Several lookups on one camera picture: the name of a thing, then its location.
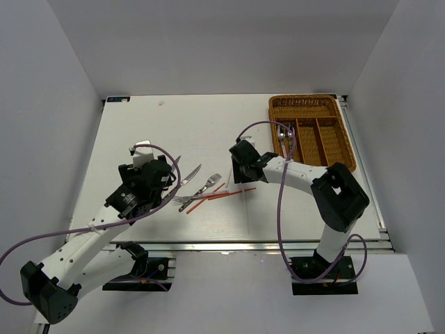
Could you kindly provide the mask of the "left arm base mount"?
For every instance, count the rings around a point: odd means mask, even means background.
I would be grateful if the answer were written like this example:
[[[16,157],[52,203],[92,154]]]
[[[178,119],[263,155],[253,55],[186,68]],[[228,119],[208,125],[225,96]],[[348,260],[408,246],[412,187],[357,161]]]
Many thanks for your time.
[[[102,286],[107,292],[168,292],[175,276],[174,259],[152,256],[141,245],[128,241],[120,243],[116,250],[127,251],[134,260],[130,272],[118,276]]]

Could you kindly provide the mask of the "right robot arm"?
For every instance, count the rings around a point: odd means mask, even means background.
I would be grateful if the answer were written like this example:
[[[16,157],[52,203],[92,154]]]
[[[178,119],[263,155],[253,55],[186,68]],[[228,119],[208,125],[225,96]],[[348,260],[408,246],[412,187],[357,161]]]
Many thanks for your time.
[[[291,187],[311,196],[323,219],[324,228],[311,263],[315,278],[301,278],[286,262],[293,278],[303,284],[316,283],[332,276],[350,240],[363,239],[351,231],[370,204],[369,197],[342,163],[330,167],[310,166],[285,159],[278,154],[259,154],[246,139],[238,139],[229,149],[236,183],[264,182],[280,186],[277,199],[277,240],[286,259],[282,240],[281,206],[284,188]]]

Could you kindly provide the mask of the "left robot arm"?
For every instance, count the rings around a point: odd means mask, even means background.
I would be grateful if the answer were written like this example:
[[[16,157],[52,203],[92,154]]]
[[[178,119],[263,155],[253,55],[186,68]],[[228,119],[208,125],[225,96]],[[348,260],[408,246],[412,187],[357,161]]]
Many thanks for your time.
[[[122,184],[105,200],[87,232],[76,233],[55,253],[20,270],[25,297],[49,324],[64,320],[79,300],[114,278],[150,275],[147,251],[134,241],[118,245],[107,257],[97,254],[115,237],[162,202],[175,176],[166,157],[133,158],[118,168]]]

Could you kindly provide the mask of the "pink handled knife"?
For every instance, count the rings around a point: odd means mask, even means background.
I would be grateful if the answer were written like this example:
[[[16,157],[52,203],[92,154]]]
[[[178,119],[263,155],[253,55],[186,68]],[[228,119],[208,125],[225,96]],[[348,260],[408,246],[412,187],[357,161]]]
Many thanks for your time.
[[[180,159],[181,159],[181,155],[179,155],[175,159],[175,163],[178,164]],[[167,159],[166,159],[165,155],[159,155],[158,156],[158,160],[167,163]],[[170,171],[170,174],[169,174],[169,176],[167,178],[167,181],[165,181],[165,184],[163,185],[162,190],[160,190],[160,192],[159,192],[158,198],[156,198],[156,202],[154,202],[154,204],[157,204],[157,206],[159,206],[161,204],[161,202],[162,202],[163,193],[165,191],[167,191],[170,188],[170,186],[172,186],[173,182],[177,179],[177,177],[174,174],[175,170],[176,170],[176,167],[175,167],[174,164],[172,164],[171,165],[171,171]]]

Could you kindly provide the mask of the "dark handled fork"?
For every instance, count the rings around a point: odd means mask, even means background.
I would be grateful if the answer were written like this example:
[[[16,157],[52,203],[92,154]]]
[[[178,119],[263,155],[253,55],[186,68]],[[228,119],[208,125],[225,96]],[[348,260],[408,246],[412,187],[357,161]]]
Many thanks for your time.
[[[206,184],[201,188],[201,189],[199,189],[195,194],[194,194],[194,196],[198,196],[198,195],[201,195],[202,193],[204,193],[207,189],[209,189],[209,188],[211,188],[213,185],[215,185],[220,179],[221,179],[221,174],[219,174],[219,173],[216,173],[216,174],[214,174],[214,175],[212,175],[211,177],[209,177],[208,178],[208,180],[206,181]],[[184,211],[186,208],[187,208],[187,206],[189,206],[192,202],[194,201],[194,199],[190,199],[190,200],[187,200],[179,209],[178,209],[178,212],[182,212],[182,211]]]

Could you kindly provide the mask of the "white chopstick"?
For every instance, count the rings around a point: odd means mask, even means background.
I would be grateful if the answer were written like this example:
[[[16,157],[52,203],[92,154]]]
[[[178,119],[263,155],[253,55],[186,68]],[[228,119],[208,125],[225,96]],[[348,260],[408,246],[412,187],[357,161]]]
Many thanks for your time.
[[[226,181],[225,181],[225,188],[228,188],[228,186],[229,186],[230,179],[231,179],[232,173],[233,173],[232,171],[233,171],[233,168],[230,167],[229,172],[228,172],[228,176],[227,176]]]
[[[248,199],[247,199],[247,195],[246,195],[246,189],[243,189],[243,201],[245,204],[247,234],[250,234],[250,217],[249,217],[249,207],[248,207]]]

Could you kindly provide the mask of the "orange chopstick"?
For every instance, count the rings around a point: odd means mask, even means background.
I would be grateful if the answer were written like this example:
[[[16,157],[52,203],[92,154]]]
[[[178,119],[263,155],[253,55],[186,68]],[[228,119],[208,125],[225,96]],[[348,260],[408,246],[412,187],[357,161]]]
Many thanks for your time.
[[[245,192],[254,191],[254,190],[256,190],[256,187],[249,188],[249,189],[241,189],[238,191],[233,191],[233,192],[224,193],[224,194],[220,194],[220,195],[210,196],[208,198],[208,200],[215,200],[215,199],[224,198],[224,197],[228,197],[228,196],[234,196],[234,195],[237,195],[240,193],[245,193]]]
[[[210,197],[217,196],[220,193],[220,189],[225,186],[225,183],[222,183],[219,187],[216,188],[216,190],[212,191],[211,193],[204,195],[202,198],[199,199],[199,201],[193,205],[189,210],[186,211],[186,214],[190,214],[194,209],[199,207],[204,201],[206,201]]]

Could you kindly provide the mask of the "pink handled spoon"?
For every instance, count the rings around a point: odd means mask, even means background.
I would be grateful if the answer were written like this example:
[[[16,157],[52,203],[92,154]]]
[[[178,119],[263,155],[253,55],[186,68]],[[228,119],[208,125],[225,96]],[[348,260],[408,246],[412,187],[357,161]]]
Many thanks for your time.
[[[286,133],[280,125],[277,126],[277,139],[280,143],[283,157],[287,158],[288,153],[287,153],[286,145],[285,145]]]

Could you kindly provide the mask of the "dark handled spoon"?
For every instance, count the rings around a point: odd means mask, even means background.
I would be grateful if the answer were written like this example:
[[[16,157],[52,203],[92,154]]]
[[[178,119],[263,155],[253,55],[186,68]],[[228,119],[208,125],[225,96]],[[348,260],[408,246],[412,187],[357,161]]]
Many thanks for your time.
[[[289,125],[289,128],[286,130],[286,140],[288,142],[288,146],[289,146],[289,152],[288,152],[288,156],[290,157],[290,159],[293,159],[293,140],[294,140],[294,132],[293,132],[293,126]]]

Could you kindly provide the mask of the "pink handled fork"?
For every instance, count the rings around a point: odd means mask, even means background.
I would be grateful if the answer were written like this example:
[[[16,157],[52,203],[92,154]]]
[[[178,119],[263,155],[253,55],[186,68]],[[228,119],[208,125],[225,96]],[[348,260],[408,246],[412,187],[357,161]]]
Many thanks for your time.
[[[200,193],[200,194],[193,195],[193,196],[174,196],[172,201],[175,203],[185,203],[188,201],[201,200],[203,198],[210,198],[210,197],[214,197],[214,196],[225,195],[228,193],[229,193],[229,191],[216,191],[216,192],[211,192],[211,193]]]

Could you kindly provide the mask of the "dark handled knife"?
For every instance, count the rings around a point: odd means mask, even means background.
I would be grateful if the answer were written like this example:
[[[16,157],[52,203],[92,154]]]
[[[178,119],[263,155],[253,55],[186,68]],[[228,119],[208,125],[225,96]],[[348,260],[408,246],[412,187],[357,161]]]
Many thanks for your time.
[[[185,178],[177,185],[177,187],[181,187],[186,185],[189,181],[191,181],[196,174],[200,171],[202,165],[198,165],[192,172],[190,172]]]

